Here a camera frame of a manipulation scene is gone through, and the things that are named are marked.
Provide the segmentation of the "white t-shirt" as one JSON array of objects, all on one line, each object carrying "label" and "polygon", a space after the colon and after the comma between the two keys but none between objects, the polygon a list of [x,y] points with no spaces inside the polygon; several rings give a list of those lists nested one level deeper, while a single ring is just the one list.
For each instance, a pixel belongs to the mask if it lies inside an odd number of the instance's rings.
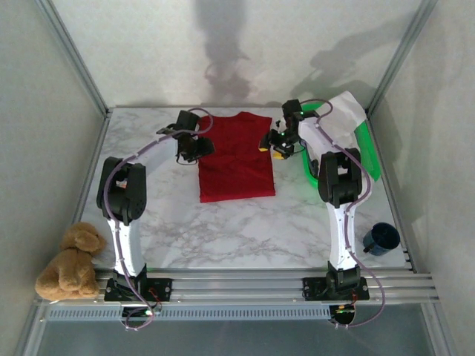
[{"label": "white t-shirt", "polygon": [[330,99],[332,112],[322,119],[323,129],[342,148],[357,146],[356,129],[365,121],[363,107],[349,91]]}]

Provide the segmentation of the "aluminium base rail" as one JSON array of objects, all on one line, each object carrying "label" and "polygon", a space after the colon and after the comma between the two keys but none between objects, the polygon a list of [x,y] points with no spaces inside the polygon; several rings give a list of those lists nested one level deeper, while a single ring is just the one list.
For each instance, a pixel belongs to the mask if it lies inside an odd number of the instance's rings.
[{"label": "aluminium base rail", "polygon": [[[383,286],[388,304],[438,303],[439,294],[430,274],[407,269],[377,268],[376,279],[366,272],[369,300],[360,304],[376,305],[382,301],[377,286]],[[151,278],[172,280],[170,305],[302,305],[305,277],[323,277],[322,268],[281,269],[154,269]]]}]

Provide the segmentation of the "aluminium frame post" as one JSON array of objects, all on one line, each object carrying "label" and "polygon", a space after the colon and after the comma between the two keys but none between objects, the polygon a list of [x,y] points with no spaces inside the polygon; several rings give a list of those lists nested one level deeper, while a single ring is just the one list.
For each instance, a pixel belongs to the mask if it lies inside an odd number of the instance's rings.
[{"label": "aluminium frame post", "polygon": [[396,78],[396,75],[404,64],[404,61],[412,47],[416,43],[416,40],[430,18],[430,15],[436,7],[438,1],[439,0],[421,0],[417,11],[410,20],[410,23],[396,49],[396,52],[391,58],[389,65],[387,66],[387,69],[384,72],[378,87],[376,88],[376,92],[374,93],[370,103],[366,108],[368,119],[373,116],[383,101],[386,92],[389,90],[390,85]]},{"label": "aluminium frame post", "polygon": [[38,9],[45,17],[46,22],[53,31],[54,36],[59,40],[67,59],[73,65],[73,69],[79,76],[80,81],[92,99],[96,109],[103,117],[109,114],[109,107],[99,91],[89,69],[87,68],[66,24],[63,22],[59,11],[56,9],[53,0],[33,0]]}]

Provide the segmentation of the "aluminium table edge rail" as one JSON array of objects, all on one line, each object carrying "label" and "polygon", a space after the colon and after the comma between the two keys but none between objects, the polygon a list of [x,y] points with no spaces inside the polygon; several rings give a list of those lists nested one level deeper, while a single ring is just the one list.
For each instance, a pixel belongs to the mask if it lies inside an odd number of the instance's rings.
[{"label": "aluminium table edge rail", "polygon": [[88,164],[88,169],[86,171],[85,180],[84,180],[84,182],[82,184],[82,187],[81,187],[81,190],[80,190],[79,200],[78,200],[78,203],[76,204],[76,208],[75,208],[72,220],[71,220],[72,223],[77,223],[81,220],[82,213],[84,211],[84,208],[85,208],[85,205],[86,205],[86,202],[87,202],[87,198],[88,198],[88,194],[89,194],[89,191],[90,191],[90,188],[91,188],[91,184],[92,184],[92,181],[93,181],[93,178],[94,178],[94,172],[95,172],[95,169],[96,169],[96,166],[97,166],[97,162],[99,160],[99,155],[100,155],[100,152],[101,152],[101,149],[102,149],[102,146],[103,146],[103,142],[105,140],[105,136],[107,134],[107,130],[108,130],[109,122],[111,120],[111,116],[112,116],[112,112],[108,111],[106,113],[105,117],[104,117],[103,123],[101,124],[99,134],[98,134],[97,140],[96,140],[95,145],[94,145],[92,157],[91,157],[91,160]]},{"label": "aluminium table edge rail", "polygon": [[376,150],[376,154],[378,156],[379,166],[380,166],[380,169],[381,169],[381,178],[382,178],[383,183],[384,183],[384,188],[385,188],[385,191],[386,191],[386,194],[387,194],[388,202],[389,202],[389,205],[390,205],[390,210],[391,210],[391,213],[393,215],[394,225],[400,233],[401,246],[402,246],[402,249],[403,249],[403,252],[404,252],[404,255],[405,255],[406,263],[409,265],[408,267],[405,267],[405,269],[407,269],[408,271],[412,271],[414,274],[418,273],[419,269],[418,269],[418,267],[415,263],[415,260],[413,258],[413,252],[411,251],[410,244],[406,239],[407,236],[406,236],[406,233],[405,233],[405,230],[404,230],[404,226],[402,224],[402,217],[401,217],[401,214],[399,213],[399,209],[398,209],[398,206],[396,204],[396,196],[395,196],[394,190],[393,190],[393,188],[390,184],[390,175],[389,175],[389,171],[387,169],[386,162],[384,160],[384,155],[383,155],[382,150],[381,150],[381,145],[379,143],[379,139],[376,136],[376,132],[375,132],[375,129],[374,129],[374,124],[373,124],[373,121],[372,121],[369,114],[367,114],[367,127],[368,127],[368,131],[371,135],[371,138],[372,138],[372,141],[373,141],[373,144],[374,144],[374,148]]}]

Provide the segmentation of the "red t-shirt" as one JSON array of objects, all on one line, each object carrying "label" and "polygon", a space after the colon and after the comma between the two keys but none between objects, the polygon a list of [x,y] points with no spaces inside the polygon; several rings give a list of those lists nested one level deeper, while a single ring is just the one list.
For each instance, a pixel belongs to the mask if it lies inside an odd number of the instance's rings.
[{"label": "red t-shirt", "polygon": [[214,153],[198,160],[202,203],[275,196],[272,158],[259,144],[272,119],[241,111],[234,116],[204,116],[211,129],[203,136]]}]

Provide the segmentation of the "black controller board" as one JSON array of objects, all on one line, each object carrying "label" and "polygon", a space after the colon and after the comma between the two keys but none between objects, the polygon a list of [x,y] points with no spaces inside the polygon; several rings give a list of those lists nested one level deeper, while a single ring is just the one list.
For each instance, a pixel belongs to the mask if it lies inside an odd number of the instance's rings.
[{"label": "black controller board", "polygon": [[122,309],[121,319],[122,321],[145,321],[151,318],[152,315],[157,316],[162,312],[161,306],[155,306],[152,309],[145,306],[126,306]]},{"label": "black controller board", "polygon": [[356,308],[353,304],[330,306],[330,322],[338,327],[347,328],[355,319]]}]

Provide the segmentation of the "green plastic basket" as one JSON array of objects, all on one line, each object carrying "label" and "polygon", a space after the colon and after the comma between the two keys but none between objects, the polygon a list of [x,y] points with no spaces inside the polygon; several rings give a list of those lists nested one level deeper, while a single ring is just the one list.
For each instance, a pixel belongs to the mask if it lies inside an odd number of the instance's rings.
[{"label": "green plastic basket", "polygon": [[[373,178],[373,180],[377,182],[381,177],[381,169],[376,154],[376,149],[370,136],[369,128],[367,126],[367,122],[362,122],[354,130],[354,134],[361,151],[361,163],[367,170],[368,174]],[[313,188],[317,188],[318,180],[315,169],[312,166],[313,159],[309,157],[309,152],[307,150],[305,150],[304,152],[305,154],[302,154],[304,173],[310,185]]]}]

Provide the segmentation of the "brown teddy bear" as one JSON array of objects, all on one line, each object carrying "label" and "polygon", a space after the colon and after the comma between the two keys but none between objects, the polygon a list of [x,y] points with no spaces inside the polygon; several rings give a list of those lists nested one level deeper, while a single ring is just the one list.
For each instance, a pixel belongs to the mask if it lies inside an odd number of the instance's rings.
[{"label": "brown teddy bear", "polygon": [[49,301],[95,298],[99,295],[93,258],[107,243],[88,222],[77,222],[67,229],[60,252],[36,279],[36,293]]}]

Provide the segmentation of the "dark blue mug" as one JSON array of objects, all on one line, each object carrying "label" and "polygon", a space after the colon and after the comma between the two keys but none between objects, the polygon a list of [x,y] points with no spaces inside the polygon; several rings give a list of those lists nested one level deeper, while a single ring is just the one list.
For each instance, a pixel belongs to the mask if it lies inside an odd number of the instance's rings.
[{"label": "dark blue mug", "polygon": [[401,242],[397,229],[389,223],[376,223],[363,238],[363,252],[373,256],[383,256],[394,250]]}]

